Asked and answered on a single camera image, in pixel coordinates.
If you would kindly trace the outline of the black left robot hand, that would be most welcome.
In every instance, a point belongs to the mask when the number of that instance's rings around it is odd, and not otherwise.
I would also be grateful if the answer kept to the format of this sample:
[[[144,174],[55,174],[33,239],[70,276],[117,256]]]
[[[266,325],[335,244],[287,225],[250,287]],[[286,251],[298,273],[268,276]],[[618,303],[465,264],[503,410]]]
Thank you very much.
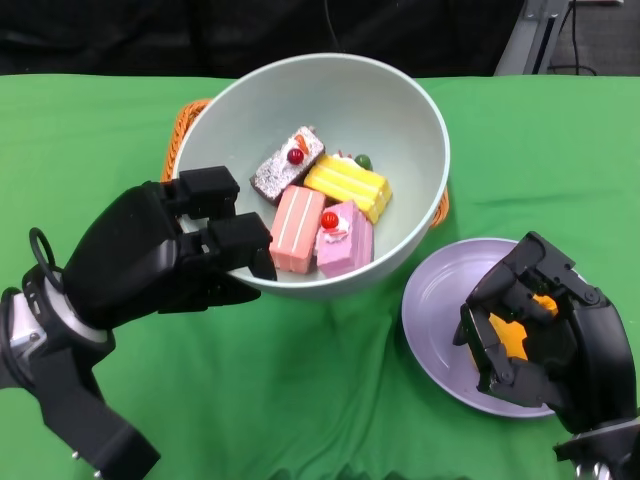
[[[111,330],[151,313],[205,311],[259,298],[231,276],[276,279],[269,229],[239,214],[240,187],[224,166],[145,182],[90,225],[64,267],[64,293],[88,325]]]

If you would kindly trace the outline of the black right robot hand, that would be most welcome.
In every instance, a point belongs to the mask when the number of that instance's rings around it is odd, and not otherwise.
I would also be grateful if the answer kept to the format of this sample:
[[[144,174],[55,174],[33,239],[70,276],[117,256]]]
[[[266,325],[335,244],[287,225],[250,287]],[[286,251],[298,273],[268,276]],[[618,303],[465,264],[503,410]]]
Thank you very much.
[[[574,261],[535,232],[498,261],[460,307],[479,392],[547,405],[572,434],[637,415],[636,372],[621,317]]]

